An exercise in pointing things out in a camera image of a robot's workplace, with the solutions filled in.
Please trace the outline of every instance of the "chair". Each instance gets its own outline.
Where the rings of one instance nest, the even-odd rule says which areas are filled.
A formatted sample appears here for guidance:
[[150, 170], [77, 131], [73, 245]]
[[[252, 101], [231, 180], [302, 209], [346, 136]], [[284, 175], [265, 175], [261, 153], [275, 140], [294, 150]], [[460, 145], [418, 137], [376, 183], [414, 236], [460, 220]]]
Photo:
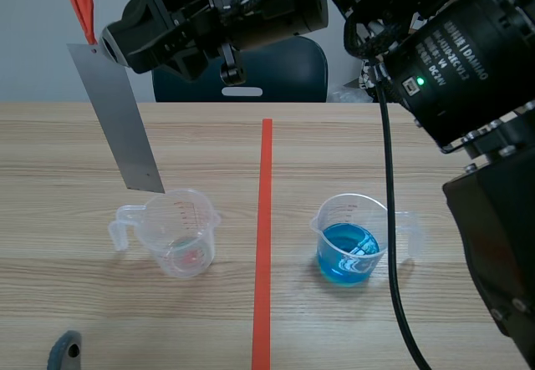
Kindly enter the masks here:
[[260, 88], [261, 96], [224, 95], [219, 70], [222, 58], [210, 62], [195, 82], [156, 69], [152, 73], [157, 102], [322, 102], [327, 99], [328, 68], [323, 50], [308, 38], [282, 42], [242, 52], [247, 82], [241, 88]]

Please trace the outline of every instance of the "metal plate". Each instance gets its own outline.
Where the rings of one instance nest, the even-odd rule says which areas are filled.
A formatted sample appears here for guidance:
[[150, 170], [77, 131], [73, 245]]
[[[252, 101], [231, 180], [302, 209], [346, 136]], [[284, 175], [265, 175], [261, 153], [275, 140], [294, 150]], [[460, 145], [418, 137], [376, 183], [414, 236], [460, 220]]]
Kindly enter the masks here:
[[99, 46], [68, 47], [126, 187], [165, 193], [126, 68]]

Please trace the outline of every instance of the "cup handle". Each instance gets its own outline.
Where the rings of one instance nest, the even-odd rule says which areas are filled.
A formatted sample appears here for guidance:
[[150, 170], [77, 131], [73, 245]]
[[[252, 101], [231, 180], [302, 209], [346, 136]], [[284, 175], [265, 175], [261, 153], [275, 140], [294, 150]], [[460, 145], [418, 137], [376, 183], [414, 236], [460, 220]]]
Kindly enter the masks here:
[[124, 205], [115, 213], [115, 221], [108, 225], [108, 232], [116, 251], [128, 249], [128, 226], [138, 226], [146, 210], [144, 205]]
[[409, 211], [397, 211], [395, 224], [397, 231], [405, 231], [409, 234], [409, 257], [413, 259], [420, 257], [424, 250], [425, 235], [418, 215]]

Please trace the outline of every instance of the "table surface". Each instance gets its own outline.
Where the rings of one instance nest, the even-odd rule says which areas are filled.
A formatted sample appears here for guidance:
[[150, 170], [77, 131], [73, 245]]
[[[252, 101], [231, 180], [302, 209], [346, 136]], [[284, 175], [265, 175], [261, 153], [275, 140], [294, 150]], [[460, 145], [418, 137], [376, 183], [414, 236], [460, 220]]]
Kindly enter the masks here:
[[[194, 188], [222, 215], [216, 260], [164, 276], [139, 242], [116, 254], [124, 187], [88, 104], [0, 104], [0, 369], [44, 368], [68, 329], [85, 369], [250, 369], [261, 127], [273, 118], [272, 369], [415, 368], [390, 305], [386, 258], [343, 289], [314, 261], [308, 227], [332, 195], [385, 201], [379, 108], [370, 104], [140, 104], [167, 190]], [[391, 109], [398, 210], [420, 214], [424, 255], [400, 248], [400, 288], [437, 369], [527, 368], [487, 313], [441, 192], [468, 164]]]

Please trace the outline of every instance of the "empty measuring cup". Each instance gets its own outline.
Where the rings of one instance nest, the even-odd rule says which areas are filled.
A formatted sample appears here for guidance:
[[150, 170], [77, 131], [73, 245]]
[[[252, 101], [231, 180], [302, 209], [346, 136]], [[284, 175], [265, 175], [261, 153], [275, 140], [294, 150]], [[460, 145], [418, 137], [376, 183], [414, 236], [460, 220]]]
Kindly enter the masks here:
[[127, 227], [147, 247], [169, 276], [189, 278], [202, 273], [215, 255], [214, 229], [221, 218], [196, 190], [173, 190], [146, 205], [125, 205], [108, 231], [117, 251], [128, 249]]
[[[403, 230], [414, 226], [409, 251], [421, 250], [421, 232], [411, 213], [396, 213]], [[313, 218], [311, 228], [318, 235], [318, 263], [330, 280], [346, 286], [365, 281], [388, 247], [386, 207], [368, 196], [337, 195], [325, 201]]]

